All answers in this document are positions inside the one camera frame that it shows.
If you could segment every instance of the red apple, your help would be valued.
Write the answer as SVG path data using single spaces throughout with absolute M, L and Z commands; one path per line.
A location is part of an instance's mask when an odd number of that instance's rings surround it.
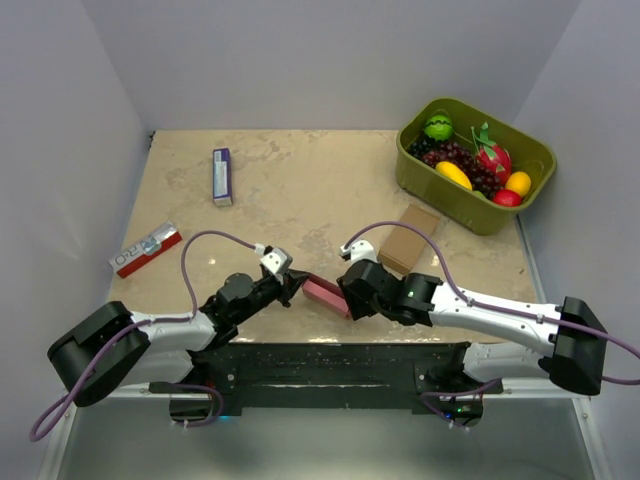
M 493 197 L 493 203 L 497 203 L 503 207 L 517 207 L 522 203 L 522 197 L 516 192 L 503 188 L 502 190 L 498 190 L 495 194 Z

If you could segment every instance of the red snack box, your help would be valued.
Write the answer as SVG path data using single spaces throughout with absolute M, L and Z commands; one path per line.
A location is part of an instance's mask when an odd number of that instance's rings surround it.
M 180 240 L 182 237 L 176 227 L 171 222 L 166 222 L 133 246 L 122 250 L 109 263 L 114 272 L 125 278 Z

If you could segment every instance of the small box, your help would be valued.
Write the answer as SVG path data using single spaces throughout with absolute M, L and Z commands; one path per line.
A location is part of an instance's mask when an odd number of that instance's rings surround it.
M 351 318 L 351 312 L 342 295 L 342 290 L 335 283 L 312 273 L 309 275 L 309 280 L 302 285 L 302 293 L 308 299 L 319 303 L 341 317 Z
M 125 278 L 162 252 L 167 251 L 180 240 L 182 240 L 182 237 L 176 227 L 171 222 L 166 222 L 142 240 L 122 250 L 109 260 L 109 263 L 118 276 Z
M 431 235 L 436 230 L 440 218 L 415 205 L 409 205 L 400 217 L 400 221 Z M 406 275 L 420 258 L 426 244 L 427 242 L 415 232 L 403 227 L 393 227 L 391 234 L 378 252 L 378 261 Z
M 228 148 L 213 151 L 213 203 L 218 207 L 233 205 L 231 154 Z

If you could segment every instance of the dragon fruit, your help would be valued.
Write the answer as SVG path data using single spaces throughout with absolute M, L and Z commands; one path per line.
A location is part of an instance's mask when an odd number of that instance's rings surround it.
M 489 124 L 484 123 L 480 127 L 480 133 L 476 135 L 471 127 L 473 143 L 476 146 L 476 160 L 487 167 L 500 179 L 504 186 L 511 176 L 511 157 L 509 152 L 489 139 Z

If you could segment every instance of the orange fruit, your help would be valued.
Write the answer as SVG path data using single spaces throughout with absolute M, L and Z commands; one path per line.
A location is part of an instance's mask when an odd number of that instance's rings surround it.
M 524 197 L 531 190 L 531 178 L 524 172 L 514 172 L 507 180 L 504 188 Z

